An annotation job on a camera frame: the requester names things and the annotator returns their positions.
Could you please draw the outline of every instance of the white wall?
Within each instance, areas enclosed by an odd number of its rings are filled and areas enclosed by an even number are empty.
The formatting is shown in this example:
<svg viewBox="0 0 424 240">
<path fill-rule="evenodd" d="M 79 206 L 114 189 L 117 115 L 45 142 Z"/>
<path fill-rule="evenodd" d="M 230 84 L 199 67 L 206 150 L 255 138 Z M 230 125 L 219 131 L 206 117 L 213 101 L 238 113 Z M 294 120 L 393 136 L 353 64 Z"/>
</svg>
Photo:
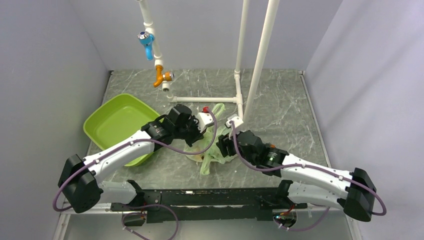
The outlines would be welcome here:
<svg viewBox="0 0 424 240">
<path fill-rule="evenodd" d="M 0 234 L 52 239 L 52 200 L 108 71 L 67 0 L 0 2 Z"/>
<path fill-rule="evenodd" d="M 70 0 L 112 70 L 150 69 L 135 0 Z M 282 0 L 265 68 L 305 70 L 342 0 Z M 242 0 L 149 0 L 166 68 L 234 68 Z M 243 68 L 253 68 L 268 1 L 251 0 Z"/>
<path fill-rule="evenodd" d="M 417 0 L 344 0 L 306 70 L 330 161 L 365 169 L 387 205 L 360 224 L 365 240 L 424 239 L 423 13 Z"/>
</svg>

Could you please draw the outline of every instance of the water tap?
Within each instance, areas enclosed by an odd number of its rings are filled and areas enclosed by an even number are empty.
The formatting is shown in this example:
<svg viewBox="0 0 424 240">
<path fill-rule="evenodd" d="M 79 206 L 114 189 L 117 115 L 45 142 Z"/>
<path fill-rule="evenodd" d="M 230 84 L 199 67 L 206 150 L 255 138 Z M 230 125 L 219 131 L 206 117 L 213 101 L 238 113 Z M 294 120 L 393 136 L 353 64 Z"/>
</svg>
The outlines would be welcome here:
<svg viewBox="0 0 424 240">
<path fill-rule="evenodd" d="M 138 40 L 144 46 L 147 60 L 152 60 L 152 43 L 155 40 L 155 36 L 153 36 L 153 34 L 150 34 L 147 31 L 142 31 L 138 34 Z"/>
</svg>

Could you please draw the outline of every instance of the green plastic bag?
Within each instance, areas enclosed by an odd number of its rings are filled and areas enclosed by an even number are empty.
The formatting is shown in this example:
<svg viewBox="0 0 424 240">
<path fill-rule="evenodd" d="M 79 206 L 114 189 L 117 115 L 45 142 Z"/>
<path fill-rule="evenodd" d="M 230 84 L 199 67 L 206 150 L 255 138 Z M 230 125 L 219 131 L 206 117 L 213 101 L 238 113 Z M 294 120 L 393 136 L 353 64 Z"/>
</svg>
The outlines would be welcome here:
<svg viewBox="0 0 424 240">
<path fill-rule="evenodd" d="M 225 105 L 223 103 L 216 104 L 212 109 L 212 113 L 215 115 L 217 119 L 224 111 L 225 111 Z M 215 141 L 206 152 L 199 155 L 186 155 L 187 158 L 193 161 L 202 163 L 200 168 L 201 175 L 208 175 L 210 173 L 211 162 L 218 162 L 220 164 L 225 164 L 226 162 L 230 162 L 236 157 L 236 155 L 223 157 L 221 155 L 221 151 L 215 144 L 216 142 L 218 142 L 218 136 L 228 134 L 229 132 L 230 132 L 230 129 L 226 128 L 225 126 L 218 127 L 218 129 L 216 130 Z M 193 152 L 198 152 L 205 149 L 211 142 L 213 134 L 214 134 L 213 128 L 209 127 L 206 130 L 206 132 L 203 134 L 203 139 L 195 142 L 193 144 L 193 147 L 189 147 L 186 144 L 184 146 L 184 151 L 193 153 Z"/>
</svg>

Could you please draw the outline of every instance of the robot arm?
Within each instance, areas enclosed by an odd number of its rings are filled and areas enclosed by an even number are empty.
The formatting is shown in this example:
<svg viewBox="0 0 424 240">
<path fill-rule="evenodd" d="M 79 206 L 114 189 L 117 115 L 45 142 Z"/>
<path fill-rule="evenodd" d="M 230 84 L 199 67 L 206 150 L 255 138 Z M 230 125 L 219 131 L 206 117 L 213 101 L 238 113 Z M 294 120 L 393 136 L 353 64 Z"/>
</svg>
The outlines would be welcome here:
<svg viewBox="0 0 424 240">
<path fill-rule="evenodd" d="M 203 111 L 194 116 L 187 106 L 178 104 L 169 114 L 148 122 L 132 136 L 102 152 L 83 159 L 76 154 L 69 157 L 58 186 L 63 188 L 63 194 L 76 213 L 85 212 L 98 203 L 116 202 L 142 206 L 144 193 L 135 181 L 120 183 L 104 179 L 135 158 L 155 152 L 174 139 L 185 140 L 191 146 L 203 138 L 207 127 L 214 124 L 213 116 L 206 109 Z M 77 171 L 81 172 L 62 187 Z"/>
<path fill-rule="evenodd" d="M 238 128 L 243 121 L 237 116 L 229 118 L 226 126 L 230 127 L 232 124 L 234 125 L 232 131 L 236 132 L 237 146 L 232 139 L 232 132 L 221 135 L 217 146 L 222 155 L 233 156 L 238 151 L 243 159 L 256 166 L 255 168 L 247 165 L 248 167 L 269 176 L 282 178 L 277 193 L 280 201 L 290 205 L 310 203 L 334 207 L 343 210 L 356 220 L 363 222 L 371 220 L 374 195 L 349 182 L 349 180 L 359 182 L 375 192 L 376 188 L 366 171 L 355 168 L 350 172 L 320 166 L 276 148 L 273 144 L 263 143 L 261 138 L 250 130 L 239 132 Z"/>
</svg>

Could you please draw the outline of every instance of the orange valve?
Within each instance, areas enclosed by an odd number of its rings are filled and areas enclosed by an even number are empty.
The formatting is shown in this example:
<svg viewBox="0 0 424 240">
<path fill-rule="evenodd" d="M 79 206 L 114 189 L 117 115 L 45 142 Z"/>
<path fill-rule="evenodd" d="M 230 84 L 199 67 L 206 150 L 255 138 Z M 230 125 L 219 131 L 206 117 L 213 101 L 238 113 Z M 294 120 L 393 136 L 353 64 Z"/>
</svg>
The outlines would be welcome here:
<svg viewBox="0 0 424 240">
<path fill-rule="evenodd" d="M 162 74 L 163 69 L 164 67 L 161 65 L 156 66 L 156 82 L 153 83 L 153 87 L 155 88 L 159 87 L 163 81 L 170 82 L 174 79 L 174 74 L 171 71 L 167 71 Z"/>
</svg>

